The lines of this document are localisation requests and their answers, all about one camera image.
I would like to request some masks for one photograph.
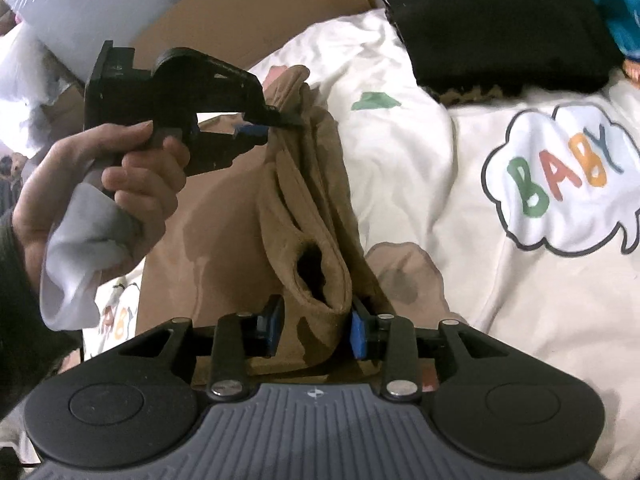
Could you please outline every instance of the white bedsheet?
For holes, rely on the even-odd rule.
[[[138,301],[145,261],[126,276],[100,286],[95,304],[100,309],[100,324],[82,330],[84,358],[90,359],[124,343],[136,335]]]
[[[591,465],[611,479],[635,478],[640,473],[640,251],[633,250],[633,241],[640,188],[620,180],[623,173],[612,171],[593,143],[609,182],[591,186],[590,179],[598,184],[597,172],[587,178],[578,160],[567,158],[572,152],[566,141],[582,132],[581,122],[589,117],[605,121],[597,115],[604,113],[623,128],[607,130],[613,139],[609,155],[634,178],[640,171],[640,158],[633,156],[633,141],[640,141],[640,91],[616,74],[593,96],[530,89],[518,100],[447,110],[416,86],[409,58],[380,10],[315,25],[252,72],[263,79],[270,66],[294,64],[309,67],[308,82],[338,122],[365,252],[382,242],[418,245],[441,272],[451,310],[587,381],[601,395],[607,416]],[[399,105],[352,110],[367,98],[363,92],[384,92]],[[573,115],[564,123],[561,114],[551,118],[557,106],[569,104],[588,108],[570,109]],[[532,180],[549,198],[548,211],[538,218],[523,216],[516,177],[504,167],[508,153],[487,163],[506,142],[511,121],[527,109],[531,113],[512,132],[518,143],[508,149],[519,146],[512,158],[528,161]],[[596,123],[588,128],[598,135]],[[577,187],[556,174],[562,202],[545,183],[537,159],[543,149],[581,177]],[[489,180],[483,185],[485,163]],[[553,180],[558,166],[547,169]],[[519,171],[522,178],[522,166]],[[497,208],[491,198],[500,193],[504,203]],[[530,197],[527,205],[540,206],[540,196]],[[499,210],[515,233],[511,238]],[[627,228],[626,243],[624,231],[609,225],[612,219]],[[585,232],[605,231],[597,244],[581,246]],[[552,241],[550,248],[532,248],[530,237],[537,232]]]

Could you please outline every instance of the bed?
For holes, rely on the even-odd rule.
[[[636,478],[640,91],[613,72],[597,94],[447,109],[416,86],[383,10],[314,25],[252,72],[294,64],[338,123],[367,257],[419,253],[450,310],[589,383],[606,407],[591,465]],[[87,357],[134,335],[142,270],[98,291]]]

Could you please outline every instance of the black pillow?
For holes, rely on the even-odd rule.
[[[623,56],[591,0],[387,0],[418,85],[515,95],[595,92]]]

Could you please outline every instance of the finger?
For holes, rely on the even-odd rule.
[[[165,219],[178,207],[175,192],[158,174],[146,168],[107,168],[102,172],[102,184],[109,191],[129,191],[157,199]]]
[[[162,142],[162,147],[174,156],[181,168],[184,168],[189,163],[191,159],[189,149],[175,137],[165,137]]]
[[[133,254],[137,260],[140,255],[147,254],[164,236],[166,227],[162,206],[158,199],[130,191],[117,191],[114,199],[124,211],[142,223],[142,240],[136,243]]]
[[[187,177],[175,157],[165,150],[129,152],[122,158],[122,167],[151,170],[158,174],[176,193],[187,183]]]
[[[153,133],[153,123],[119,126],[102,124],[57,142],[52,152],[64,164],[82,164],[113,153],[126,153],[147,142]]]

